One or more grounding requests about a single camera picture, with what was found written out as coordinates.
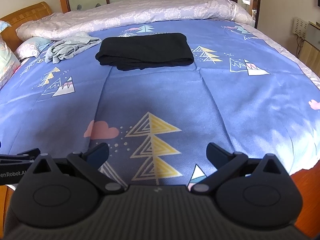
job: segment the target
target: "headboard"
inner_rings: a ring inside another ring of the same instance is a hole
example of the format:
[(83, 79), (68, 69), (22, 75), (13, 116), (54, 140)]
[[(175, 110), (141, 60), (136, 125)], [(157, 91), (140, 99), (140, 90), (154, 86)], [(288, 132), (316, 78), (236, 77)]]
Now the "headboard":
[(11, 27), (1, 32), (1, 37), (14, 52), (22, 44), (22, 41), (17, 36), (16, 29), (23, 23), (39, 20), (51, 14), (52, 11), (49, 5), (46, 2), (40, 2), (4, 16), (0, 20), (8, 22)]

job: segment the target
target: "bed sheet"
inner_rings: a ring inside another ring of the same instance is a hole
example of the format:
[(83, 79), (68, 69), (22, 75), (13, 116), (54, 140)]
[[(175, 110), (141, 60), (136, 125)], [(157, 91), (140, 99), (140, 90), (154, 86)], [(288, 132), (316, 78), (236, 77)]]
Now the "bed sheet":
[(101, 171), (128, 184), (185, 184), (216, 169), (215, 142), (253, 158), (274, 153), (289, 173), (319, 160), (319, 89), (287, 57), (231, 21), (181, 20), (91, 33), (104, 39), (186, 35), (195, 62), (122, 72), (95, 46), (59, 64), (43, 52), (0, 90), (0, 154), (34, 147), (53, 157), (100, 142)]

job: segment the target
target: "black folded clothing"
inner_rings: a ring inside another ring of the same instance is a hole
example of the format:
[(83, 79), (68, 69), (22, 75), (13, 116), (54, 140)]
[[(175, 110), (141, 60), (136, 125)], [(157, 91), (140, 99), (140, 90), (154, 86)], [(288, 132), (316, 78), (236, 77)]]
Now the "black folded clothing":
[(116, 66), (123, 71), (186, 66), (194, 61), (187, 38), (181, 33), (106, 38), (96, 59), (100, 65)]

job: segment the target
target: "bed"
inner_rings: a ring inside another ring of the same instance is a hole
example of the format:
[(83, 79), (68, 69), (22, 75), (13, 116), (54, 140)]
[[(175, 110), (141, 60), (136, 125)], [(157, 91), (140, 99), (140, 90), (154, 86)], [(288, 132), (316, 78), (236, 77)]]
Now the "bed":
[(78, 31), (101, 39), (181, 32), (195, 62), (122, 72), (99, 65), (99, 46), (58, 64), (44, 62), (45, 49), (0, 90), (0, 154), (38, 147), (65, 157), (107, 142), (101, 172), (126, 187), (192, 185), (215, 171), (205, 157), (211, 141), (250, 157), (274, 153), (304, 198), (298, 228), (318, 233), (320, 122), (311, 100), (320, 101), (320, 80), (250, 27), (240, 7), (227, 0), (140, 0), (50, 14), (42, 2), (5, 17), (13, 27), (4, 41), (14, 50), (21, 39), (60, 40)]

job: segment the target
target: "wooden floor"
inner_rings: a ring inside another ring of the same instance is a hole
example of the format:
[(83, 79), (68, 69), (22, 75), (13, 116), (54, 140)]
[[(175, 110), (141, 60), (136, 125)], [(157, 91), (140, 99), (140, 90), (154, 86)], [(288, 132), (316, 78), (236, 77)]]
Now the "wooden floor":
[(296, 227), (313, 238), (320, 233), (320, 162), (311, 170), (299, 171), (291, 177), (303, 198)]

